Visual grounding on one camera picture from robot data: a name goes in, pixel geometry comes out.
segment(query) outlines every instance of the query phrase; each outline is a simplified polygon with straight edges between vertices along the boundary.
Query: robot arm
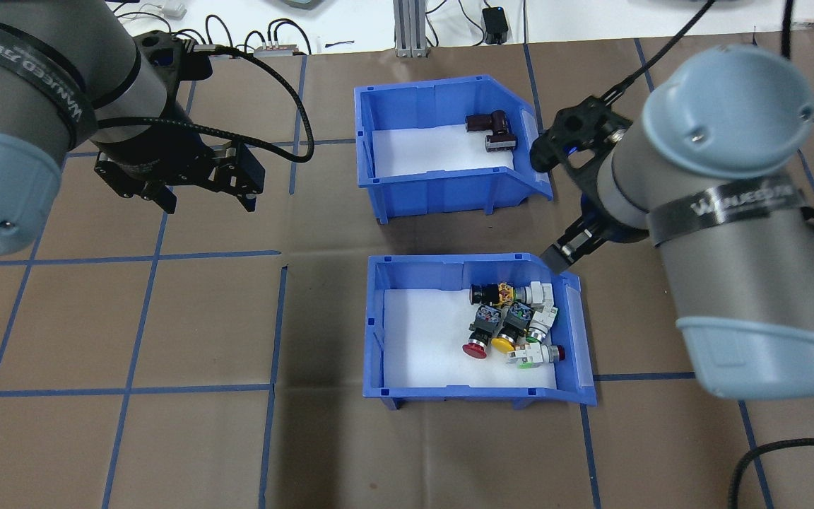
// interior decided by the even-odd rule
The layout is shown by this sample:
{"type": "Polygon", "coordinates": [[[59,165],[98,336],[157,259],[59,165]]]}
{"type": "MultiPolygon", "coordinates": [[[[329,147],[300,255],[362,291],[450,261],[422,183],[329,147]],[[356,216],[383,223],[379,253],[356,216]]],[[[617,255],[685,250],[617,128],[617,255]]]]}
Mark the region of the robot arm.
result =
{"type": "Polygon", "coordinates": [[[813,113],[800,71],[749,45],[690,59],[636,124],[595,98],[562,110],[531,158],[565,167],[584,213],[543,258],[561,271],[607,240],[648,235],[705,389],[814,395],[814,221],[783,170],[813,113]],[[574,151],[592,158],[575,165],[574,151]]]}
{"type": "Polygon", "coordinates": [[[167,33],[131,39],[101,0],[0,1],[0,255],[40,234],[61,162],[91,139],[96,172],[121,197],[175,211],[169,187],[233,194],[253,211],[264,170],[242,142],[214,151],[175,100],[180,80],[212,74],[193,43],[167,33]],[[98,122],[155,118],[175,125],[98,122]]]}

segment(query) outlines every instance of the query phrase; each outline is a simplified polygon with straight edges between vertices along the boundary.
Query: table surface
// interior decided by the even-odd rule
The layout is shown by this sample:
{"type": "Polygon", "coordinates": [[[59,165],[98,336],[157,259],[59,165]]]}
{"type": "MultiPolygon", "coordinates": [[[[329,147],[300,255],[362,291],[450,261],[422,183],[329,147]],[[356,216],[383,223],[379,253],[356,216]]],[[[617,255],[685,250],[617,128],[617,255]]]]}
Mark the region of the table surface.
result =
{"type": "MultiPolygon", "coordinates": [[[[752,35],[694,36],[617,103],[635,118],[682,60],[752,35]]],[[[692,376],[655,250],[581,261],[598,406],[361,396],[366,257],[540,252],[578,216],[556,200],[376,223],[356,187],[353,87],[492,74],[549,122],[664,40],[284,57],[317,152],[267,168],[256,213],[180,188],[178,212],[122,200],[81,146],[41,239],[0,258],[0,507],[719,507],[750,445],[814,437],[814,398],[730,402],[692,376]]],[[[774,33],[759,45],[775,48],[774,33]]],[[[814,87],[814,32],[794,59],[814,87]]],[[[184,85],[195,122],[290,147],[294,107],[246,62],[184,85]]],[[[789,169],[814,203],[807,165],[789,169]]],[[[814,507],[814,449],[750,467],[742,507],[814,507]]]]}

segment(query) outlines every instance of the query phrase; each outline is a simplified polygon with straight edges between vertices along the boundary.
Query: black power adapter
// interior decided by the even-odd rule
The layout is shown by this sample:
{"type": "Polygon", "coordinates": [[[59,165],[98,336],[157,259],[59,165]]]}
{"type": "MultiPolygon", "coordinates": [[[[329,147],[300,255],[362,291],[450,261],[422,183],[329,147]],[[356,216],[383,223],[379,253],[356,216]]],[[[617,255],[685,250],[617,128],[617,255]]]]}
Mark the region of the black power adapter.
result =
{"type": "Polygon", "coordinates": [[[507,42],[507,17],[501,7],[487,7],[482,10],[482,25],[485,27],[487,45],[503,45],[507,42]]]}

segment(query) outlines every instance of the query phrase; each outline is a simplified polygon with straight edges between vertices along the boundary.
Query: brown electrical connector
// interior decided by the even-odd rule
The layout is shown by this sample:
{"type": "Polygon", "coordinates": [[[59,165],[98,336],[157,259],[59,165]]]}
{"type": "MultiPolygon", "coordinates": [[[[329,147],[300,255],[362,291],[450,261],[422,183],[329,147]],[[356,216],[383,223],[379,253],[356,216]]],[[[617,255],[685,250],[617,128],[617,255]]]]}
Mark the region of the brown electrical connector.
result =
{"type": "Polygon", "coordinates": [[[513,151],[517,148],[517,136],[507,132],[505,134],[489,134],[485,137],[485,151],[513,151]]]}
{"type": "Polygon", "coordinates": [[[495,134],[507,134],[510,129],[507,126],[507,113],[504,110],[492,112],[492,132],[495,134]]]}
{"type": "Polygon", "coordinates": [[[517,136],[511,134],[510,124],[507,122],[507,113],[504,110],[495,110],[489,115],[466,116],[466,132],[491,130],[492,134],[485,137],[485,151],[513,151],[517,147],[517,136]]]}
{"type": "Polygon", "coordinates": [[[466,132],[492,129],[492,115],[466,116],[466,132]]]}

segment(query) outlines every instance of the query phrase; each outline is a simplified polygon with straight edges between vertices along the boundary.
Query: screw hole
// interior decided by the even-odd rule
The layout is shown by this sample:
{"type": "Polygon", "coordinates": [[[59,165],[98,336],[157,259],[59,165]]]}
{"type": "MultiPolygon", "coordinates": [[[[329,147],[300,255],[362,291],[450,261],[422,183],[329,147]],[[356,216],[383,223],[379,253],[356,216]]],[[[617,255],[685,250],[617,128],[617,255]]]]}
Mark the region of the screw hole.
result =
{"type": "Polygon", "coordinates": [[[705,142],[705,132],[702,129],[693,129],[692,132],[689,133],[689,141],[693,143],[705,142]]]}
{"type": "Polygon", "coordinates": [[[8,220],[0,222],[0,235],[14,235],[17,233],[17,225],[8,220]]]}

